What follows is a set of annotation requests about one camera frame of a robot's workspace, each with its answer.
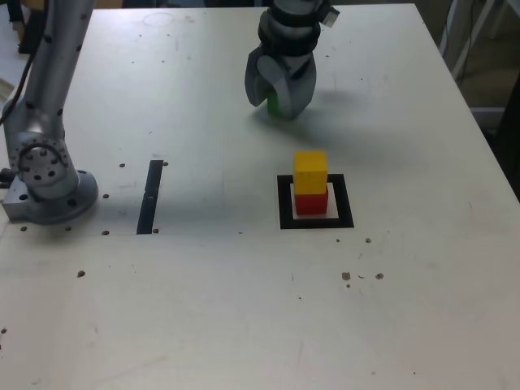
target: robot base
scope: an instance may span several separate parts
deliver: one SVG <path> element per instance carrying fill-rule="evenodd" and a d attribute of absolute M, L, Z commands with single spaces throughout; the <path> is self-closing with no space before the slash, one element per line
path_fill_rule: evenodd
<path fill-rule="evenodd" d="M 27 186 L 15 177 L 3 201 L 3 209 L 12 222 L 50 224 L 75 218 L 98 198 L 98 184 L 94 176 L 85 171 L 77 172 L 80 181 L 76 191 L 52 201 L 37 201 Z"/>

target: black strip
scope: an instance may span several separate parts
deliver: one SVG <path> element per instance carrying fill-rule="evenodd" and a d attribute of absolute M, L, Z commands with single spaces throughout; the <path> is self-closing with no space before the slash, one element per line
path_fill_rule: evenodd
<path fill-rule="evenodd" d="M 345 178 L 342 174 L 336 173 L 327 176 L 327 182 L 332 183 L 334 187 L 334 198 L 336 199 L 338 218 L 294 219 L 293 199 L 291 197 L 293 176 L 279 175 L 277 180 L 280 229 L 338 229 L 354 227 L 347 186 L 345 185 Z"/>
<path fill-rule="evenodd" d="M 136 234 L 152 234 L 154 227 L 155 207 L 159 196 L 159 185 L 163 173 L 163 160 L 150 160 L 146 177 L 145 195 L 141 203 L 141 212 L 137 222 Z"/>

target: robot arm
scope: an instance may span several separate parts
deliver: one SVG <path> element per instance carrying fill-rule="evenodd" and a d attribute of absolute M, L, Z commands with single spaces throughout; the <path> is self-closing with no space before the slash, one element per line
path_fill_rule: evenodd
<path fill-rule="evenodd" d="M 34 223 L 73 218 L 98 196 L 93 176 L 72 164 L 62 116 L 95 0 L 45 3 L 45 30 L 25 95 L 4 109 L 9 163 L 17 177 L 3 207 L 10 220 Z"/>
<path fill-rule="evenodd" d="M 316 85 L 312 54 L 319 23 L 332 27 L 340 14 L 328 0 L 275 0 L 258 25 L 261 44 L 249 54 L 245 92 L 259 106 L 267 99 L 272 115 L 296 118 L 310 103 Z"/>
<path fill-rule="evenodd" d="M 27 90 L 3 112 L 16 177 L 2 205 L 12 221 L 62 222 L 87 210 L 98 197 L 93 176 L 72 164 L 62 117 L 94 3 L 45 0 L 45 30 Z M 263 12 L 258 26 L 262 43 L 249 55 L 245 73 L 254 106 L 267 99 L 270 112 L 287 119 L 305 109 L 316 84 L 312 51 L 319 23 L 331 27 L 338 15 L 328 0 L 275 0 Z"/>

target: red cube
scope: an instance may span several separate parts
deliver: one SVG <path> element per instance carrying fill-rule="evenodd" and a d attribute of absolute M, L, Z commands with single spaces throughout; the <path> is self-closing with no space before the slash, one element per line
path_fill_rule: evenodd
<path fill-rule="evenodd" d="M 325 215 L 327 213 L 328 188 L 325 193 L 294 195 L 297 215 Z"/>

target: black tape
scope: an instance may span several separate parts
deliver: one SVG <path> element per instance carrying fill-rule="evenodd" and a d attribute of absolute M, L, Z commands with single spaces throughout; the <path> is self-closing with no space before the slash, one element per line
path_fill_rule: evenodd
<path fill-rule="evenodd" d="M 163 160 L 150 160 L 136 234 L 152 234 L 162 173 Z"/>

